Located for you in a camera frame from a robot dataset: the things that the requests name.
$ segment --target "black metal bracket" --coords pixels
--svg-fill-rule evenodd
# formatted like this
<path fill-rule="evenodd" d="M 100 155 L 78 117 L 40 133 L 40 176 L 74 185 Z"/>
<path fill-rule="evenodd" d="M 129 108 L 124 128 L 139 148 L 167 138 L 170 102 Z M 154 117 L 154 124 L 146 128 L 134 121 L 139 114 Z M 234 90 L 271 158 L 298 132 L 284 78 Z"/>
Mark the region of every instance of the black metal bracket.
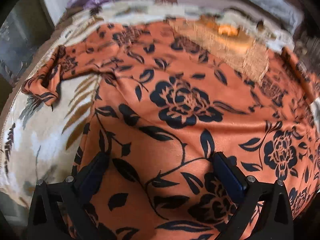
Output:
<path fill-rule="evenodd" d="M 254 176 L 245 177 L 222 152 L 211 157 L 216 177 L 222 182 L 228 195 L 239 207 L 221 232 L 218 240 L 239 240 L 246 229 L 256 205 L 264 201 L 258 221 L 247 239 L 293 240 L 293 219 L 284 183 L 259 182 Z M 97 193 L 102 177 L 109 165 L 109 155 L 98 153 L 88 166 L 79 171 L 76 178 L 47 185 L 38 181 L 32 198 L 28 221 L 30 240 L 72 240 L 57 202 L 63 202 L 68 216 L 81 240 L 101 240 L 83 205 Z"/>

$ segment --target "metal screw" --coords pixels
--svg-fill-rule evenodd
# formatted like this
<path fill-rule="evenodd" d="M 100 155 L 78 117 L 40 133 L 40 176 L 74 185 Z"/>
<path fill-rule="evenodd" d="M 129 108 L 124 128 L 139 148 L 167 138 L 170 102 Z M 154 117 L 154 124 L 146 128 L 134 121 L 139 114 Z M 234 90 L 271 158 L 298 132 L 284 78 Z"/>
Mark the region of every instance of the metal screw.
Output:
<path fill-rule="evenodd" d="M 254 176 L 252 176 L 252 175 L 249 175 L 249 176 L 247 177 L 247 180 L 250 181 L 250 182 L 255 182 L 255 181 L 256 181 L 256 178 L 255 178 Z"/>
<path fill-rule="evenodd" d="M 280 179 L 277 180 L 277 183 L 278 183 L 279 186 L 283 186 L 284 185 L 283 181 L 280 180 Z"/>
<path fill-rule="evenodd" d="M 74 178 L 73 176 L 66 177 L 66 182 L 73 182 Z"/>
<path fill-rule="evenodd" d="M 40 186 L 43 183 L 43 179 L 38 179 L 37 180 L 37 185 Z"/>

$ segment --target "orange cloth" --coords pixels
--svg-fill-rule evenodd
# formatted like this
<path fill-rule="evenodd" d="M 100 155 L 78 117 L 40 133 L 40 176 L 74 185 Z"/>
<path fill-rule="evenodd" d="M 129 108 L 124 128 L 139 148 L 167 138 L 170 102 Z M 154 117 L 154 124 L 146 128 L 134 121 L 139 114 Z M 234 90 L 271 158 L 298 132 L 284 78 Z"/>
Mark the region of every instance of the orange cloth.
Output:
<path fill-rule="evenodd" d="M 279 55 L 269 51 L 269 60 L 259 87 L 165 22 L 106 24 L 60 46 L 22 91 L 51 105 L 61 80 L 102 75 L 73 174 L 98 152 L 110 155 L 85 207 L 106 239 L 212 240 L 236 210 L 207 161 L 214 152 L 259 181 L 283 180 L 294 217 L 318 188 L 320 141 L 306 92 Z M 313 92 L 317 82 L 310 76 Z"/>

